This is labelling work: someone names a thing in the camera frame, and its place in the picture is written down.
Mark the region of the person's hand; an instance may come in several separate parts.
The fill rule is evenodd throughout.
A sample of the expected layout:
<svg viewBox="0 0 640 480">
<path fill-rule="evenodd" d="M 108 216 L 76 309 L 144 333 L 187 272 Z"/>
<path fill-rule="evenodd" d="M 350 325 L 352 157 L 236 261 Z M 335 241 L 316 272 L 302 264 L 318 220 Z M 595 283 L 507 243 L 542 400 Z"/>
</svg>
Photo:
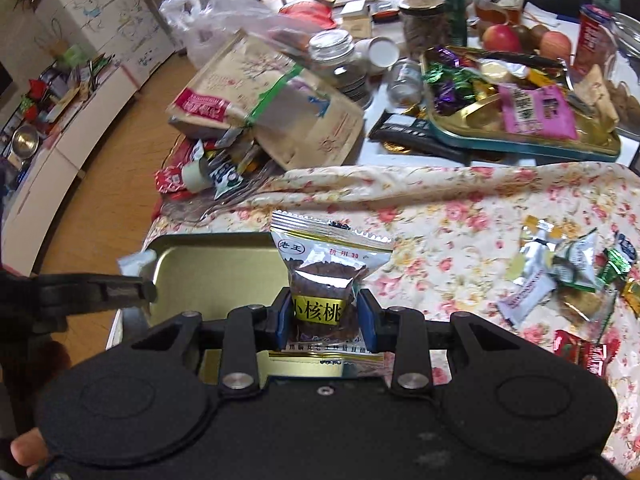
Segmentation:
<svg viewBox="0 0 640 480">
<path fill-rule="evenodd" d="M 14 460 L 32 476 L 49 458 L 49 450 L 38 428 L 16 437 L 10 444 Z"/>
</svg>

